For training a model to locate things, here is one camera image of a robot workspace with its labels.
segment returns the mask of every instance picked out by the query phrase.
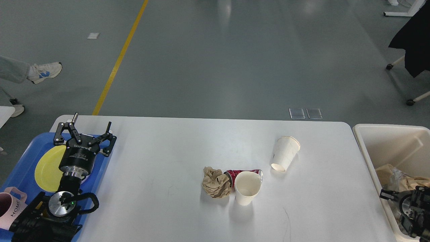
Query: white table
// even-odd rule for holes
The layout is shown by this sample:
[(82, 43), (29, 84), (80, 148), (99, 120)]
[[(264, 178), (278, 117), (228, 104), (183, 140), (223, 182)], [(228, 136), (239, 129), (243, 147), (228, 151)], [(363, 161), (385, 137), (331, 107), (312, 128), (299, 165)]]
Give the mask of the white table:
[[(71, 119), (59, 117), (57, 124)], [(118, 137), (79, 241), (394, 242), (351, 128), (341, 122), (79, 116), (80, 133)], [(301, 150), (270, 167), (277, 138)], [(212, 199), (203, 168), (262, 169), (248, 206)]]

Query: yellow floor line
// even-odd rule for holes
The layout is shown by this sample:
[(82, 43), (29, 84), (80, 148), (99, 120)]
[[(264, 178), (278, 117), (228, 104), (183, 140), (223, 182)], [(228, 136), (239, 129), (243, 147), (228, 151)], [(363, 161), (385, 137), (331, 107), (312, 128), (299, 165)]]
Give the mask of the yellow floor line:
[(101, 93), (97, 104), (95, 105), (94, 111), (92, 112), (92, 115), (98, 115), (100, 112), (101, 106), (103, 105), (104, 100), (106, 99), (106, 95), (109, 92), (109, 89), (111, 88), (112, 82), (115, 79), (115, 76), (118, 72), (118, 69), (120, 68), (121, 62), (123, 61), (124, 55), (127, 52), (127, 49), (129, 47), (130, 42), (132, 41), (134, 32), (136, 31), (137, 25), (139, 24), (139, 21), (142, 17), (143, 11), (145, 11), (146, 5), (148, 4), (148, 0), (145, 0), (143, 2), (142, 7), (140, 8), (139, 14), (136, 17), (136, 20), (133, 24), (132, 29), (130, 30), (130, 33), (127, 37), (126, 42), (124, 43), (123, 49), (121, 50), (120, 56), (117, 59), (117, 62), (115, 63), (114, 68), (112, 69), (111, 75), (109, 76), (109, 79), (106, 82), (106, 85), (104, 86), (103, 92)]

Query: crumpled brown paper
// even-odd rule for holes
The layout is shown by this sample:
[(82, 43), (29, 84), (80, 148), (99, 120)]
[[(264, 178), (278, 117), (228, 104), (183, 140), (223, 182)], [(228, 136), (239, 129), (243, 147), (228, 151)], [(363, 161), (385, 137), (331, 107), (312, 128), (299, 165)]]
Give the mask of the crumpled brown paper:
[(207, 194), (213, 198), (223, 198), (230, 194), (229, 178), (221, 170), (215, 170), (209, 166), (203, 169), (203, 173), (205, 177), (203, 178), (202, 186)]
[(393, 167), (390, 164), (383, 165), (379, 168), (375, 169), (376, 174), (378, 175), (379, 182), (382, 186), (388, 184), (391, 189), (393, 184), (390, 184), (394, 181), (393, 178), (396, 178), (398, 185), (398, 192), (415, 190), (416, 186), (427, 186), (430, 187), (430, 178), (427, 177), (410, 177), (406, 173), (403, 173), (397, 168)]

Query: gray pants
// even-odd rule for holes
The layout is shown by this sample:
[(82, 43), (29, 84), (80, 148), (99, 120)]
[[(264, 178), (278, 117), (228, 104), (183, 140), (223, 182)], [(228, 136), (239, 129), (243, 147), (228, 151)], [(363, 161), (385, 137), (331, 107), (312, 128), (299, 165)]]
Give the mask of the gray pants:
[[(22, 83), (27, 78), (28, 63), (0, 56), (0, 79)], [(11, 106), (9, 99), (12, 97), (0, 87), (0, 106)]]

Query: chair wheel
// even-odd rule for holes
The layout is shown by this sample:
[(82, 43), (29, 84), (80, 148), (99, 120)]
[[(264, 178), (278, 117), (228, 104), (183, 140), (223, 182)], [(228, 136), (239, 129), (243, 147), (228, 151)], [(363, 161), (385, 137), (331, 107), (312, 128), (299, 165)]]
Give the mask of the chair wheel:
[(412, 100), (412, 99), (409, 99), (408, 101), (406, 101), (406, 104), (408, 105), (408, 106), (412, 106), (412, 105), (414, 105), (414, 100)]

